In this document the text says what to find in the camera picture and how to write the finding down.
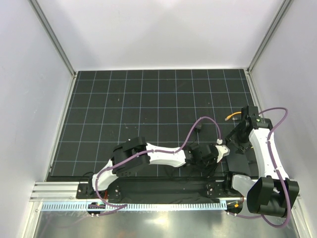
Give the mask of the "black network switch box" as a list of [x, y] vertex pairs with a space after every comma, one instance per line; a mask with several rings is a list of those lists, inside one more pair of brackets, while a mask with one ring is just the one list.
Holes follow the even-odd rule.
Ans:
[[226, 146], [230, 150], [229, 154], [226, 156], [228, 170], [250, 176], [251, 171], [247, 156], [239, 151], [231, 142], [228, 142]]

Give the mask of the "black power adapter with cord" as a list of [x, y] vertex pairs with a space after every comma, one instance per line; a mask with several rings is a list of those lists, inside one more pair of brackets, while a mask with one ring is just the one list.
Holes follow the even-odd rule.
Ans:
[[172, 166], [162, 166], [160, 173], [163, 177], [167, 177], [167, 178], [176, 178], [176, 177], [213, 177], [216, 173], [216, 169], [219, 165], [219, 163], [221, 163], [221, 161], [214, 167], [211, 169], [201, 169], [197, 166], [194, 166], [192, 164], [190, 164], [190, 151], [189, 151], [189, 147], [192, 147], [194, 145], [200, 144], [200, 145], [205, 145], [205, 144], [214, 144], [217, 145], [216, 143], [199, 143], [198, 142], [198, 137], [199, 134], [201, 133], [201, 130], [204, 129], [203, 124], [200, 122], [198, 123], [193, 130], [193, 134], [195, 135], [194, 138], [190, 138], [189, 142], [186, 143], [186, 145], [184, 146], [183, 150], [185, 153], [185, 164], [180, 166], [180, 167], [172, 167]]

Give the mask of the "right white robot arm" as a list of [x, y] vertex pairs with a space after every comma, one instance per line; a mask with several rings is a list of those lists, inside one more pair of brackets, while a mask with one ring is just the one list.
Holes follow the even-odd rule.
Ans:
[[234, 173], [223, 184], [223, 191], [228, 196], [242, 194], [250, 213], [287, 218], [300, 188], [290, 180], [280, 161], [274, 142], [278, 126], [260, 115], [256, 106], [243, 107], [239, 124], [225, 138], [241, 154], [253, 150], [259, 178], [253, 181], [249, 176]]

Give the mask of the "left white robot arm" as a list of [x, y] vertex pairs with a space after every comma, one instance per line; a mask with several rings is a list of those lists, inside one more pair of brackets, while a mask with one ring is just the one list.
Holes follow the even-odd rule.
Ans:
[[221, 160], [221, 146], [221, 139], [204, 146], [168, 148], [147, 143], [144, 137], [133, 138], [114, 147], [107, 164], [92, 176], [87, 192], [93, 198], [101, 198], [119, 177], [134, 175], [148, 165], [194, 166], [200, 169], [217, 165]]

